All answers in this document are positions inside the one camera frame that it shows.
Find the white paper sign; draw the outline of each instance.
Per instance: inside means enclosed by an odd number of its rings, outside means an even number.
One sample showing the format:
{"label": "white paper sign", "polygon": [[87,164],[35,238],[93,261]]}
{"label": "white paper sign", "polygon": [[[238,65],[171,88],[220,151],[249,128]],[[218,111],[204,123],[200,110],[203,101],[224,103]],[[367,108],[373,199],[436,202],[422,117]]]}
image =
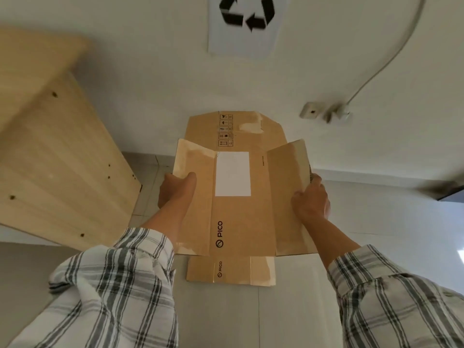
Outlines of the white paper sign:
{"label": "white paper sign", "polygon": [[208,51],[264,58],[274,48],[288,0],[209,0]]}
{"label": "white paper sign", "polygon": [[248,151],[220,151],[216,158],[216,197],[250,197]]}

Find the striped shirt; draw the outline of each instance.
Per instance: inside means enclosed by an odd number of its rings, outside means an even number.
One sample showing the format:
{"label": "striped shirt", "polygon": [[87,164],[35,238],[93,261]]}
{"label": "striped shirt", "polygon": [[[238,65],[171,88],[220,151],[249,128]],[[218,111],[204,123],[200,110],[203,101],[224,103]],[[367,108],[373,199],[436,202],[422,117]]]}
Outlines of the striped shirt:
{"label": "striped shirt", "polygon": [[[173,247],[161,233],[130,228],[50,277],[60,294],[11,347],[177,347]],[[464,347],[464,297],[411,275],[365,246],[328,269],[345,347]]]}

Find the person's left hand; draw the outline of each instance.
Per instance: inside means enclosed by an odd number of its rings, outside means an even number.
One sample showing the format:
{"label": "person's left hand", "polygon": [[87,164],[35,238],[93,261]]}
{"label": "person's left hand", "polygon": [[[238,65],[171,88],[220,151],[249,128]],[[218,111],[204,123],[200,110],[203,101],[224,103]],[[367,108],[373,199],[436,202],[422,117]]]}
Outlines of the person's left hand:
{"label": "person's left hand", "polygon": [[165,174],[164,181],[159,187],[158,207],[161,209],[168,201],[175,197],[190,194],[193,196],[197,185],[197,176],[190,172],[187,177],[179,178],[172,174]]}

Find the wall socket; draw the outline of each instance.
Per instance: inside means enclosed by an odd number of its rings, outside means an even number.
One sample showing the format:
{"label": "wall socket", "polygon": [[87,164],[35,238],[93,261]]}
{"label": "wall socket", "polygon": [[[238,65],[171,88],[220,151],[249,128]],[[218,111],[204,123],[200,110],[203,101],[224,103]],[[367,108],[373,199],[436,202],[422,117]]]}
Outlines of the wall socket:
{"label": "wall socket", "polygon": [[315,119],[317,116],[325,113],[327,105],[324,102],[309,101],[303,106],[300,117],[305,119]]}

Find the recycling sign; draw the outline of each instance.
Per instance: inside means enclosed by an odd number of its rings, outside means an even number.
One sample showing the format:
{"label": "recycling sign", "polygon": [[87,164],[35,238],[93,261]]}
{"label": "recycling sign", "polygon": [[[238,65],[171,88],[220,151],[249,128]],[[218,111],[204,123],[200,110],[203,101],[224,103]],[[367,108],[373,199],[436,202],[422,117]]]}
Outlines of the recycling sign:
{"label": "recycling sign", "polygon": [[[230,9],[235,2],[237,2],[237,0],[221,0],[219,9],[221,11],[224,22],[229,25],[241,27],[243,26],[243,14],[230,12]],[[256,13],[254,12],[245,21],[250,31],[253,31],[253,29],[266,29],[266,26],[274,18],[275,10],[273,1],[261,0],[261,5],[263,6],[264,17],[256,17]]]}
{"label": "recycling sign", "polygon": [[208,0],[208,52],[264,58],[274,48],[288,0]]}

